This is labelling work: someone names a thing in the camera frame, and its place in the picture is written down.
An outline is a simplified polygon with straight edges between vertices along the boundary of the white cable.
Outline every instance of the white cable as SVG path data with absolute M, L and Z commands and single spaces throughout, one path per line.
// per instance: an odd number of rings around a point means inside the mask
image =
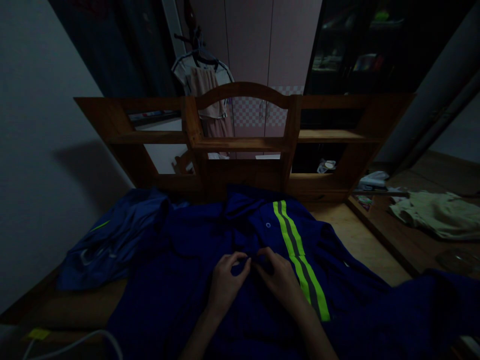
M 110 340 L 110 342 L 113 345 L 113 348 L 115 349 L 115 352 L 118 356 L 118 360 L 123 360 L 124 355 L 122 354 L 122 349 L 120 348 L 120 345 L 119 345 L 117 339 L 111 333 L 109 333 L 106 330 L 95 330 L 95 331 L 89 333 L 88 335 L 82 337 L 80 340 L 75 341 L 74 343 L 71 343 L 70 345 L 65 346 L 64 348 L 61 348 L 60 350 L 57 350 L 57 351 L 54 351 L 54 352 L 51 352 L 51 353 L 48 353 L 48 354 L 45 354 L 45 355 L 37 356 L 37 357 L 31 357 L 28 360 L 44 360 L 44 359 L 53 358 L 57 355 L 63 354 L 64 352 L 67 352 L 68 350 L 76 347 L 78 344 L 83 343 L 85 340 L 87 340 L 87 339 L 89 339 L 92 336 L 97 335 L 97 334 L 102 334 L 108 340 Z M 27 358 L 29 356 L 29 353 L 32 350 L 32 347 L 34 345 L 34 342 L 35 342 L 35 340 L 33 339 L 30 342 L 30 344 L 28 345 L 28 347 L 26 349 L 26 352 L 25 352 L 25 355 L 23 356 L 23 360 L 27 360 Z

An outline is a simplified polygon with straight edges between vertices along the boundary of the wooden headboard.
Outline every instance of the wooden headboard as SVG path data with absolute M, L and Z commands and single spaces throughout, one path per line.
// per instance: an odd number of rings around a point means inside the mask
M 365 174 L 414 98 L 411 93 L 290 95 L 234 82 L 193 97 L 104 98 L 75 101 L 138 188 L 157 186 L 193 201 L 219 201 L 228 183 L 286 192 L 300 201 L 343 202 Z M 227 98 L 252 97 L 287 109 L 283 137 L 205 137 L 198 110 Z M 300 130 L 302 109 L 364 109 L 355 129 Z M 127 113 L 181 111 L 182 131 L 136 131 Z M 297 143 L 345 143 L 332 174 L 291 173 Z M 186 144 L 195 174 L 158 174 L 144 144 Z M 280 152 L 278 160 L 209 160 L 211 152 Z

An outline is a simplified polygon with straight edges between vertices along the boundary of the left hand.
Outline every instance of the left hand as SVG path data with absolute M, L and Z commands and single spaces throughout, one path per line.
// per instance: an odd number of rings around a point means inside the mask
M 238 263 L 239 259 L 244 259 L 248 255 L 244 252 L 234 252 L 232 255 L 225 254 L 221 257 L 213 270 L 210 295 L 208 297 L 207 312 L 211 316 L 223 319 L 230 306 L 237 297 L 237 293 L 242 287 L 247 275 L 250 272 L 252 259 L 249 258 L 243 271 L 238 276 L 232 275 L 232 267 Z

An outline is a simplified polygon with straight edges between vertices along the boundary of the neon yellow stripe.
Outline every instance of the neon yellow stripe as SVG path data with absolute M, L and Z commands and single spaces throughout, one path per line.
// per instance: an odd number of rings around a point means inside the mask
M 320 286 L 320 283 L 317 280 L 317 277 L 315 276 L 314 270 L 308 263 L 305 256 L 299 256 L 299 259 L 305 264 L 306 270 L 308 271 L 308 275 L 310 276 L 310 280 L 313 283 L 313 287 L 315 288 L 316 299 L 318 301 L 318 308 L 320 309 L 321 320 L 330 321 L 330 313 L 329 313 L 329 307 L 327 305 L 327 299 L 325 298 L 324 291 L 322 290 L 322 287 Z
M 297 230 L 297 227 L 295 226 L 294 221 L 287 214 L 287 202 L 285 200 L 281 201 L 281 212 L 290 223 L 291 232 L 293 233 L 293 237 L 295 238 L 296 245 L 298 247 L 298 254 L 305 255 L 304 245 L 302 244 L 302 238 L 300 237 L 299 231 Z
M 288 250 L 288 256 L 290 257 L 291 262 L 295 266 L 295 272 L 298 276 L 298 280 L 300 280 L 300 288 L 303 291 L 303 294 L 305 295 L 308 302 L 312 304 L 312 301 L 310 300 L 309 283 L 304 276 L 304 272 L 302 271 L 302 266 L 300 265 L 299 260 L 295 256 L 294 246 L 292 245 L 289 232 L 287 231 L 287 224 L 285 224 L 284 218 L 279 214 L 277 201 L 273 203 L 273 212 L 275 213 L 278 222 L 280 223 L 281 235 L 283 236 L 283 241 L 285 242 L 286 249 Z
M 95 228 L 93 228 L 92 230 L 90 230 L 90 233 L 91 233 L 92 231 L 97 230 L 97 229 L 103 228 L 103 227 L 104 227 L 105 225 L 107 225 L 109 222 L 110 222 L 110 220 L 104 222 L 104 223 L 101 224 L 101 225 L 98 225 L 97 227 L 95 227 Z
M 273 203 L 273 212 L 275 213 L 275 215 L 278 219 L 278 222 L 280 222 L 281 234 L 283 236 L 283 241 L 285 242 L 286 249 L 288 250 L 288 256 L 293 257 L 293 256 L 295 256 L 294 246 L 292 245 L 292 243 L 290 241 L 290 236 L 289 236 L 289 233 L 287 231 L 287 225 L 285 224 L 285 220 L 279 214 L 278 204 L 279 203 L 277 201 L 275 201 Z
M 300 280 L 300 288 L 303 291 L 303 294 L 305 295 L 306 299 L 308 300 L 308 303 L 312 305 L 312 300 L 310 299 L 309 283 L 304 276 L 304 272 L 302 271 L 302 265 L 300 265 L 300 262 L 296 256 L 290 256 L 290 260 L 293 263 L 293 265 L 295 265 L 295 271 L 296 271 L 296 274 L 298 275 L 298 280 Z
M 322 321 L 330 321 L 330 313 L 329 313 L 329 308 L 327 305 L 327 299 L 325 298 L 325 293 L 320 286 L 320 283 L 315 276 L 314 270 L 310 266 L 310 264 L 307 261 L 307 258 L 305 257 L 305 251 L 304 251 L 304 246 L 302 244 L 302 237 L 300 236 L 297 226 L 295 225 L 294 221 L 290 218 L 290 216 L 287 214 L 287 203 L 285 200 L 281 201 L 281 212 L 282 214 L 286 217 L 288 222 L 290 223 L 291 227 L 291 232 L 293 233 L 293 237 L 295 238 L 296 245 L 298 247 L 298 252 L 300 256 L 298 259 L 305 265 L 306 270 L 308 272 L 308 275 L 310 277 L 310 280 L 313 284 L 313 287 L 315 288 L 316 292 L 316 298 L 318 301 L 318 308 L 320 310 L 320 315 L 321 315 L 321 320 Z

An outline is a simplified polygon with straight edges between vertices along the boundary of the wooden bed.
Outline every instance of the wooden bed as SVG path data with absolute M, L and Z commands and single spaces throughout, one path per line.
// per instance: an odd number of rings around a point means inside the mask
M 198 109 L 231 97 L 254 97 L 288 109 L 283 137 L 207 138 Z M 413 94 L 284 96 L 255 83 L 220 86 L 198 98 L 76 98 L 76 102 L 138 188 L 157 186 L 194 203 L 221 201 L 228 183 L 286 192 L 333 225 L 350 253 L 392 286 L 411 278 L 346 204 L 358 180 L 401 118 Z M 302 109 L 363 109 L 355 129 L 301 130 Z M 130 111 L 181 110 L 182 131 L 136 131 Z M 297 143 L 345 143 L 333 174 L 291 173 Z M 144 144 L 186 144 L 194 174 L 158 174 Z M 208 160 L 208 152 L 280 152 L 280 160 Z M 56 292 L 55 273 L 3 314 L 28 327 L 93 330 L 105 327 L 127 279 L 84 292 Z M 58 341 L 71 341 L 69 332 Z

